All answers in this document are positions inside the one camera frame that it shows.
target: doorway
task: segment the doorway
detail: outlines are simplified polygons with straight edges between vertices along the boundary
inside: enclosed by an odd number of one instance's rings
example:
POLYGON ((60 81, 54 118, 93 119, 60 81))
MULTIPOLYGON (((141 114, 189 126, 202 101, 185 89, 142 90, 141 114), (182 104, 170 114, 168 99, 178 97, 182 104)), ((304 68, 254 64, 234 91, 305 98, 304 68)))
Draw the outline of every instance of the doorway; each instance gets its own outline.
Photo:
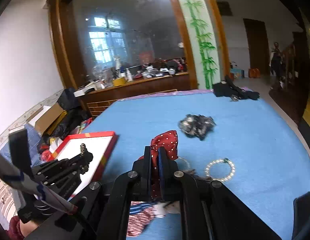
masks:
POLYGON ((269 74, 269 47, 265 23, 244 19, 247 33, 250 68, 258 68, 261 74, 269 74))

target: blue bed sheet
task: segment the blue bed sheet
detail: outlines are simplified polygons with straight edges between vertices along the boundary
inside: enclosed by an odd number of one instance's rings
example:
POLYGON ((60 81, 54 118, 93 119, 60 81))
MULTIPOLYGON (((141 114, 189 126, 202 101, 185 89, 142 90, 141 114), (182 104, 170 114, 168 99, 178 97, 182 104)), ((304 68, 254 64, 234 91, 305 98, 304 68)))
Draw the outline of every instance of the blue bed sheet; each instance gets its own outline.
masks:
MULTIPOLYGON (((174 129, 178 156, 198 175, 204 176, 210 161, 229 158, 236 173, 225 185, 283 240, 291 239, 293 200, 310 191, 310 158, 287 123, 262 99, 231 102, 194 94, 114 103, 85 129, 119 135, 102 182, 131 170, 152 138, 174 129), (217 125, 204 141, 188 138, 177 126, 186 114, 211 116, 217 125)), ((180 229, 180 216, 169 214, 155 218, 136 239, 181 239, 180 229)))

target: beaded bracelet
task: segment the beaded bracelet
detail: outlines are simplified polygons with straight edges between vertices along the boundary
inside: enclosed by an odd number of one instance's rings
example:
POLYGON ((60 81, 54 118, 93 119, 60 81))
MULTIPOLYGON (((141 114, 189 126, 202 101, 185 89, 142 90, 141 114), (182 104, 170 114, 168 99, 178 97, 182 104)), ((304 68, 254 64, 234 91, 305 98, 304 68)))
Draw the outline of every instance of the beaded bracelet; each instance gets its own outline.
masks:
POLYGON ((219 159, 219 160, 215 160, 215 161, 213 161, 213 162, 211 162, 211 163, 209 163, 208 165, 207 165, 207 167, 206 167, 206 170, 205 170, 205 174, 206 174, 206 176, 208 176, 208 177, 210 177, 210 175, 209 175, 209 169, 213 166, 213 165, 215 165, 215 164, 218 164, 218 163, 228 163, 228 165, 231 167, 231 172, 226 176, 226 177, 224 177, 224 178, 221 178, 221 179, 214 179, 214 180, 219 180, 219 181, 228 181, 228 180, 230 180, 233 176, 234 176, 234 173, 235 173, 235 165, 229 160, 229 159, 227 159, 227 158, 225 158, 225 159, 219 159))

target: black bag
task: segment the black bag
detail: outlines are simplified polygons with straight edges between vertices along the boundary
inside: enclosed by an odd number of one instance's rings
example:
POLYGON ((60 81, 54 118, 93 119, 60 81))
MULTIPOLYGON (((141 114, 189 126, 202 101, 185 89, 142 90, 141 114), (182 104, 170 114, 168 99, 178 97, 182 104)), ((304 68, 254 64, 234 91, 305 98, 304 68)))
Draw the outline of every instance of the black bag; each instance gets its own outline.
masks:
POLYGON ((80 106, 80 102, 74 96, 75 90, 73 88, 64 89, 63 93, 57 100, 57 103, 60 105, 61 108, 66 110, 67 112, 70 109, 74 109, 80 106))
POLYGON ((80 125, 82 121, 88 118, 89 116, 87 112, 82 110, 80 107, 69 110, 67 115, 52 132, 51 137, 59 137, 64 140, 65 137, 76 128, 76 126, 80 125))

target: striped cloth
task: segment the striped cloth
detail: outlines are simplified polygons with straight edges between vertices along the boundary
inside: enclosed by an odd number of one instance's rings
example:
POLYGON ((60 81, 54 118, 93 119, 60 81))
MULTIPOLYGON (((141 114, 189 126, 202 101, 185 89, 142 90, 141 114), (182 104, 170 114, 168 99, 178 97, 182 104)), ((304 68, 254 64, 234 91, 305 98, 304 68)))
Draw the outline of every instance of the striped cloth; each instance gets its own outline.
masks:
POLYGON ((152 205, 146 207, 146 205, 143 205, 143 202, 132 201, 131 208, 134 206, 136 206, 136 210, 140 208, 139 210, 141 211, 138 214, 129 215, 127 236, 138 236, 143 231, 144 227, 155 217, 152 205))
POLYGON ((131 207, 129 210, 130 215, 138 214, 138 213, 142 212, 145 208, 149 208, 149 207, 155 205, 155 203, 153 203, 153 202, 132 201, 132 203, 135 203, 135 204, 131 204, 131 207))

